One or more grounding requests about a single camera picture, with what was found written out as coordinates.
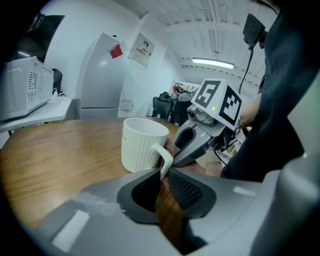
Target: ceiling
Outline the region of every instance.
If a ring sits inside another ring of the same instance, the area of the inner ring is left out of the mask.
[[[242,78],[250,51],[242,34],[248,13],[268,31],[277,15],[250,0],[113,0],[139,18],[155,15],[165,26],[169,45],[183,68],[210,68]],[[234,69],[194,64],[192,58],[234,63]],[[265,72],[265,52],[257,45],[246,80],[259,85]]]

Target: white wall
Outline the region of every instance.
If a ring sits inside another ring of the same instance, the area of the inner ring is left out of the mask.
[[[70,96],[77,90],[79,70],[87,48],[101,32],[117,35],[131,49],[139,33],[154,44],[148,67],[131,60],[123,83],[122,99],[134,101],[132,111],[119,110],[120,117],[146,116],[154,96],[168,91],[173,79],[184,81],[182,68],[167,53],[167,34],[158,19],[147,14],[141,20],[109,0],[53,0],[42,12],[65,15],[50,43],[45,64],[61,70],[61,89]]]
[[[42,10],[46,15],[65,15],[48,48],[44,63],[59,69],[61,89],[76,94],[79,70],[87,48],[101,32],[128,41],[139,23],[133,13],[109,0],[52,0]]]
[[[134,107],[132,111],[119,110],[119,117],[145,117],[153,97],[169,91],[173,79],[184,80],[181,66],[167,50],[167,34],[157,18],[148,14],[138,33],[154,44],[154,51],[148,67],[130,61],[121,98],[134,101]]]
[[[182,72],[185,81],[193,84],[201,84],[204,79],[221,78],[226,79],[227,84],[234,90],[239,90],[241,79],[235,76],[227,75],[222,72],[215,72],[214,70],[204,69],[199,67],[185,67]],[[244,102],[253,99],[258,93],[259,87],[244,81],[241,89],[241,97]]]

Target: black chair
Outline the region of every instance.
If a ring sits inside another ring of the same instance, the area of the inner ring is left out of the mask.
[[[192,105],[191,101],[181,102],[177,99],[171,100],[170,104],[170,123],[182,126],[188,119],[187,108]]]
[[[159,97],[153,97],[152,117],[168,121],[170,114],[170,101],[171,98],[169,94],[161,93]]]

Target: refrigerator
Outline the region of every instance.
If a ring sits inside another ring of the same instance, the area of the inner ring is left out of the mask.
[[[122,55],[112,58],[119,45]],[[82,60],[76,96],[77,119],[118,116],[120,96],[128,69],[129,49],[113,37],[101,33],[87,49]]]

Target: fluorescent light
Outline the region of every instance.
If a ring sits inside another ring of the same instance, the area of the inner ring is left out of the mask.
[[[219,67],[224,67],[227,69],[233,69],[234,64],[230,62],[225,62],[221,60],[214,60],[214,59],[209,59],[209,58],[192,58],[193,63],[198,63],[198,64],[206,64],[206,65],[214,65],[214,66],[219,66]]]
[[[29,54],[23,52],[23,51],[18,51],[18,54],[22,55],[22,56],[26,56],[26,57],[31,57]]]

